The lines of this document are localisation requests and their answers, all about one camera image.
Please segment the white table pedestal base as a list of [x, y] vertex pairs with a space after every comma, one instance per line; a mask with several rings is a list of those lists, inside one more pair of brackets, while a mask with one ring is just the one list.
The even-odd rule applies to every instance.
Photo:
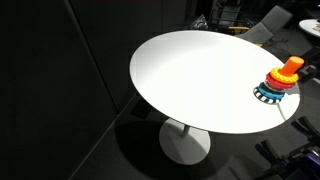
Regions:
[[194, 165], [208, 155], [211, 139], [207, 131], [166, 120], [159, 131], [159, 142], [163, 152], [181, 165]]

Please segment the orange stacking post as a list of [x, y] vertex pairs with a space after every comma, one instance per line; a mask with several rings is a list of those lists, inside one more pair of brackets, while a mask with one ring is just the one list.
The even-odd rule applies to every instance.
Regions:
[[292, 76], [304, 64], [304, 60], [297, 56], [290, 56], [279, 73], [284, 76]]

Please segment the grey chair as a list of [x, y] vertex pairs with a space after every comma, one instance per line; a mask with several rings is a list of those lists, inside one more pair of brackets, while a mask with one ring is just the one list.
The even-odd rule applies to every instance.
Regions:
[[272, 39], [292, 18], [292, 14], [281, 6], [274, 6], [264, 18], [238, 38], [254, 44], [264, 44]]

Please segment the white round side table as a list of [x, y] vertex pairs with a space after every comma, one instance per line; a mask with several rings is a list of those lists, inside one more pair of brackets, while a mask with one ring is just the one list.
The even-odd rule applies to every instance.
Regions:
[[320, 38], [320, 23], [317, 19], [302, 20], [299, 22], [299, 27], [310, 35]]

